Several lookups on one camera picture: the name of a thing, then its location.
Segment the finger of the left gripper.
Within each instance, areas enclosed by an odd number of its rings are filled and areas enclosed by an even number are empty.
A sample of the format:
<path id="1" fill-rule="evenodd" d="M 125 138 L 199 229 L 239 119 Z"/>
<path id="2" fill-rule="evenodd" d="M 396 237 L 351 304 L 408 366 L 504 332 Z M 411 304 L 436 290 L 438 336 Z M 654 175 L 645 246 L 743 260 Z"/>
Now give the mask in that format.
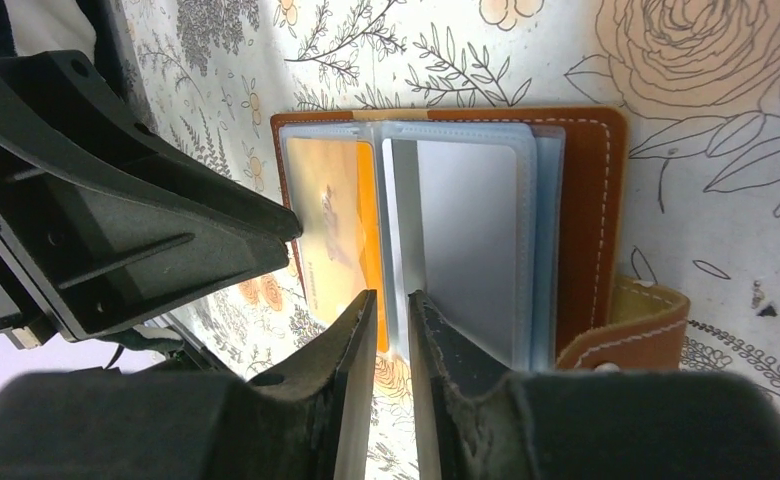
<path id="1" fill-rule="evenodd" d="M 300 234 L 148 129 L 83 53 L 0 58 L 0 335 L 115 335 L 284 267 Z"/>

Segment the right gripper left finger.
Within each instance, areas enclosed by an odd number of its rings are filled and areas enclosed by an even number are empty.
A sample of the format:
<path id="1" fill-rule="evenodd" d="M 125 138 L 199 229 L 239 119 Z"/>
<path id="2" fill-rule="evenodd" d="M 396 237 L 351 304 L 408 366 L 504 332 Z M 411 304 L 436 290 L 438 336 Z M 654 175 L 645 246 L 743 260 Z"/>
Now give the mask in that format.
<path id="1" fill-rule="evenodd" d="M 170 369 L 34 373 L 0 391 L 0 479 L 360 479 L 377 294 L 243 380 Z"/>

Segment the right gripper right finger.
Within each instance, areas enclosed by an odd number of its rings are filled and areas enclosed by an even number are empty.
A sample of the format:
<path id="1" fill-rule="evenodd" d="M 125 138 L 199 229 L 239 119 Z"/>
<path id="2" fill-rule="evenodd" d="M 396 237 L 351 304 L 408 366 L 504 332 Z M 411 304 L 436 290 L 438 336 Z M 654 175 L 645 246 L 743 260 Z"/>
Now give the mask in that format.
<path id="1" fill-rule="evenodd" d="M 743 377 L 516 372 L 408 301 L 424 479 L 780 479 L 780 417 Z"/>

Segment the brown leather card holder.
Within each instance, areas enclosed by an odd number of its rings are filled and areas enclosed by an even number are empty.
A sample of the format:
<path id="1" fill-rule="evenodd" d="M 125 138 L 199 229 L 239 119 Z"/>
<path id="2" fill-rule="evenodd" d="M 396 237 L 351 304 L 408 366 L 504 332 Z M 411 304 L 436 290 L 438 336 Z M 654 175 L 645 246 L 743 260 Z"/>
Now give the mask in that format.
<path id="1" fill-rule="evenodd" d="M 286 125 L 415 120 L 560 126 L 566 132 L 561 194 L 555 364 L 560 369 L 676 370 L 690 309 L 682 293 L 616 271 L 629 145 L 623 110 L 605 105 L 380 109 L 274 114 Z"/>

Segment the silver grey credit card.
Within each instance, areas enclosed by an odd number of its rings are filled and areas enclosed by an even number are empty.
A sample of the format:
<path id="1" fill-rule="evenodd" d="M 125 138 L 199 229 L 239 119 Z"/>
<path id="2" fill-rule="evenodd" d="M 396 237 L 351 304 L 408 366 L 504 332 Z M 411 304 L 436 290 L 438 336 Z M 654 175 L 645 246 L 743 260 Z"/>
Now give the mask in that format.
<path id="1" fill-rule="evenodd" d="M 386 139 L 394 254 L 405 292 L 508 367 L 531 353 L 528 175 L 508 145 Z"/>

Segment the black white checkered pillow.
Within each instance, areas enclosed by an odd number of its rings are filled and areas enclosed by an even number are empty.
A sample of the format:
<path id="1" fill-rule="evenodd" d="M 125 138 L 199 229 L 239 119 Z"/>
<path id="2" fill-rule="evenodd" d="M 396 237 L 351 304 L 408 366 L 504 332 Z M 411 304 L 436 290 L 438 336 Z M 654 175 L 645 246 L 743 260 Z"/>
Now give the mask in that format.
<path id="1" fill-rule="evenodd" d="M 114 20 L 106 1 L 0 0 L 0 57 L 78 50 L 110 88 L 126 99 L 129 88 L 121 68 Z"/>

